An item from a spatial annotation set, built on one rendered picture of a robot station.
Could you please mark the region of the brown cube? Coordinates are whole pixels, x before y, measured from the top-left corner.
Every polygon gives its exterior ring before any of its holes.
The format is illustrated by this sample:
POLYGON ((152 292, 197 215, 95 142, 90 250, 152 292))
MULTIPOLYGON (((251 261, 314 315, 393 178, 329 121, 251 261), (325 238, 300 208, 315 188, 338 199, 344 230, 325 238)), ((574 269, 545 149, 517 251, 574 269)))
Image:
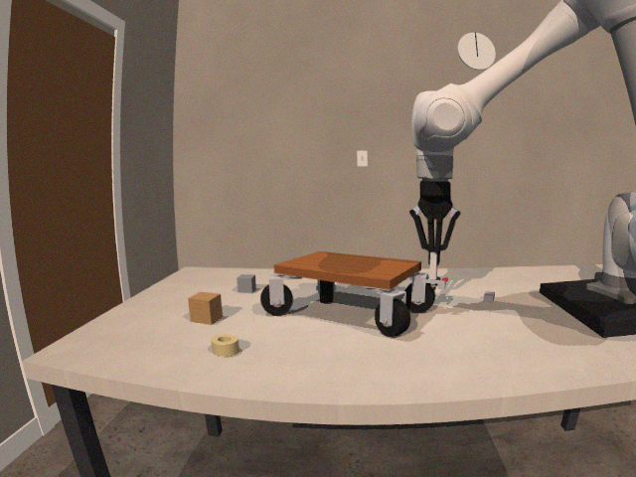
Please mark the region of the brown cube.
POLYGON ((199 292, 188 298, 191 322, 213 325, 223 317, 219 293, 199 292))

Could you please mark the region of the beige roll of masking tape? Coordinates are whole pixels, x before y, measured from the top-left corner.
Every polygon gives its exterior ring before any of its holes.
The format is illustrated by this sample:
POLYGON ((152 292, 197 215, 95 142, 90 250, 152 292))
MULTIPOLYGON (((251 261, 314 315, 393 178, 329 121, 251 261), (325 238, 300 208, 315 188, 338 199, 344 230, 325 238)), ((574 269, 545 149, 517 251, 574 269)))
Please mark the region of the beige roll of masking tape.
POLYGON ((221 334, 213 337, 213 354, 219 357, 234 356, 239 352, 239 338, 231 334, 221 334))

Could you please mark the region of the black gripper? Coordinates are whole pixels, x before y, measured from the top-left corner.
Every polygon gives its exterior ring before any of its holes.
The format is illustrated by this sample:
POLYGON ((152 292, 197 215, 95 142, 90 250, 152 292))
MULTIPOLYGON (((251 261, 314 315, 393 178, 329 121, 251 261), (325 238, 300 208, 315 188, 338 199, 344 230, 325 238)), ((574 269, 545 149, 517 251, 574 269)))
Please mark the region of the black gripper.
POLYGON ((440 262, 440 252, 447 249, 455 222, 461 214, 460 211, 457 211, 452 206, 450 182, 420 181, 420 199, 418 206, 410 210, 409 213, 414 219, 421 248, 428 251, 428 264, 430 265, 429 279, 436 279, 437 277, 437 265, 440 262), (428 243, 419 216, 420 211, 422 211, 427 218, 428 243), (442 222, 449 211, 451 211, 450 216, 452 218, 444 242, 441 244, 442 222), (434 219, 436 219, 435 246, 434 219))

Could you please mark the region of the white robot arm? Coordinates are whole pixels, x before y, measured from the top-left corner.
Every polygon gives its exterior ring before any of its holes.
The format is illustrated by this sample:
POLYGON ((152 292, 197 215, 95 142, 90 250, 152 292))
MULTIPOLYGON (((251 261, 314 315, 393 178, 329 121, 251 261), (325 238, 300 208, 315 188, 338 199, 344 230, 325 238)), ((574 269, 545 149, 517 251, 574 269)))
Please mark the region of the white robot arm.
MULTIPOLYGON (((411 127, 417 178, 452 179, 454 147, 482 122, 487 103, 535 64, 600 25, 611 34, 636 125, 636 0, 561 0, 525 42, 484 73, 416 97, 411 127)), ((602 272, 595 272, 597 281, 586 283, 586 289, 636 303, 636 192, 612 199, 602 260, 602 272)))

